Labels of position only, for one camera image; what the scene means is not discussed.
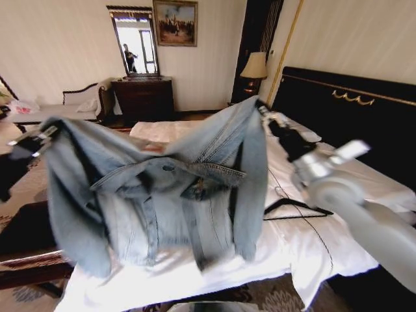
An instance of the jacket button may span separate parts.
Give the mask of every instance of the jacket button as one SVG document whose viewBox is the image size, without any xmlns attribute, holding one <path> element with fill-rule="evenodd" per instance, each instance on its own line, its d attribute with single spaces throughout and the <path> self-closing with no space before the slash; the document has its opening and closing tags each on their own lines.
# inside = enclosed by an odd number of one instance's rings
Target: jacket button
<svg viewBox="0 0 416 312">
<path fill-rule="evenodd" d="M 162 169 L 163 169 L 164 171 L 174 171 L 174 170 L 175 170 L 175 166 L 164 165 L 164 166 L 162 167 Z"/>
</svg>

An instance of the lamp base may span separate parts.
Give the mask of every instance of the lamp base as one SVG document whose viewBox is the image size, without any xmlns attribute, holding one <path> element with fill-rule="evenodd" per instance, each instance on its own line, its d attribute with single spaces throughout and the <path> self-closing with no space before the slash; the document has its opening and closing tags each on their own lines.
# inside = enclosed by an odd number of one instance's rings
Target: lamp base
<svg viewBox="0 0 416 312">
<path fill-rule="evenodd" d="M 259 93 L 259 79 L 255 79 L 250 81 L 246 88 L 244 88 L 244 93 L 249 94 L 250 96 L 254 96 Z"/>
</svg>

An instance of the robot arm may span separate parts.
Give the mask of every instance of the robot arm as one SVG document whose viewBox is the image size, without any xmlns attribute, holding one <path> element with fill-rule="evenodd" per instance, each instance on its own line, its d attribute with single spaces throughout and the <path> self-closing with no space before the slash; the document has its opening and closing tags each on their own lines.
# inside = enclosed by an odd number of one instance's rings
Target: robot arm
<svg viewBox="0 0 416 312">
<path fill-rule="evenodd" d="M 416 229 L 389 208 L 366 201 L 355 177 L 335 169 L 368 152 L 369 147 L 356 140 L 331 154 L 323 153 L 261 102 L 257 109 L 270 120 L 270 130 L 293 163 L 292 181 L 306 195 L 307 204 L 337 213 L 348 224 L 354 239 L 401 284 L 416 293 Z"/>
</svg>

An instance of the wooden dresser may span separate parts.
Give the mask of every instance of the wooden dresser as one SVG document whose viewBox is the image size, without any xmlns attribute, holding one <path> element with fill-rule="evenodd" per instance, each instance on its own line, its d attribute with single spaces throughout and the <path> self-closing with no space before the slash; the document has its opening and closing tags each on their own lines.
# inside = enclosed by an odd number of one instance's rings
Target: wooden dresser
<svg viewBox="0 0 416 312">
<path fill-rule="evenodd" d="M 127 124 L 174 120 L 170 77 L 124 77 L 112 82 Z"/>
</svg>

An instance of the jacket sleeve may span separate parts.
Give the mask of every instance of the jacket sleeve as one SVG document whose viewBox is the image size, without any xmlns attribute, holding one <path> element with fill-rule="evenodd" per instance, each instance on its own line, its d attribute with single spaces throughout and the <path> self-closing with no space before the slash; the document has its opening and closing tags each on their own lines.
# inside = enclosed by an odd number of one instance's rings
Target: jacket sleeve
<svg viewBox="0 0 416 312">
<path fill-rule="evenodd" d="M 266 138 L 260 114 L 250 117 L 242 144 L 241 171 L 246 173 L 237 191 L 234 215 L 234 243 L 237 254 L 253 260 L 261 233 L 267 189 Z"/>
<path fill-rule="evenodd" d="M 45 159 L 49 217 L 58 246 L 83 270 L 108 276 L 111 260 L 104 221 L 69 137 L 60 134 Z"/>
</svg>

